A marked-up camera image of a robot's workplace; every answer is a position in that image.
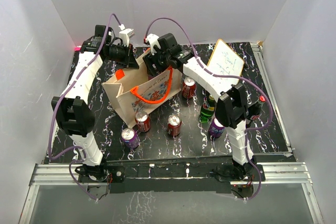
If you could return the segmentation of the canvas bag with orange handles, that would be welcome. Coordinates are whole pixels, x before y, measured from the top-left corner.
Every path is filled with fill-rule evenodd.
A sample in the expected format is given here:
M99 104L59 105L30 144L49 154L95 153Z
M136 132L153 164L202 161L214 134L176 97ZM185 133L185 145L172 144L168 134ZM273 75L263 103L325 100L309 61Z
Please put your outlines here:
M130 128L136 125L137 112L150 114L181 91L182 74L177 69L168 67L158 76L149 78L143 61L149 54L148 49L136 59L139 69L120 69L102 84L112 108Z

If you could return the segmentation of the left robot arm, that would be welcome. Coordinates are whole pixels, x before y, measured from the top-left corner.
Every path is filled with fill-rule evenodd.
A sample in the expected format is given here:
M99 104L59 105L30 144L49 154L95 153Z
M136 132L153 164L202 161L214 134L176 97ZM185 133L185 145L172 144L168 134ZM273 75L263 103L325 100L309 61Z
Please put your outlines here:
M138 69L130 38L134 30L119 26L116 36L111 27L96 25L94 35L85 40L79 49L79 58L68 87L61 96L53 97L53 121L74 142L82 165L76 170L81 176L98 182L108 177L106 159L93 134L95 114L88 106L91 86L104 61L114 61L123 67Z

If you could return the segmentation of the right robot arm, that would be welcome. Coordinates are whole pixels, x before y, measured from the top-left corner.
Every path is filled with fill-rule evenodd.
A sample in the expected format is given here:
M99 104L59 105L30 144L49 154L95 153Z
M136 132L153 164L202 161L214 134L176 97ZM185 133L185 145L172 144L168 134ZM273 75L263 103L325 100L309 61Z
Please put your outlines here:
M224 82L226 78L240 80L242 77L210 71L195 49L184 50L171 33L161 37L145 34L144 43L150 47L150 61L146 65L152 73L172 67L193 78L214 97L217 103L215 117L225 127L232 147L235 176L247 180L255 170L258 181L261 182L261 172L248 141L246 89L241 83L229 86Z

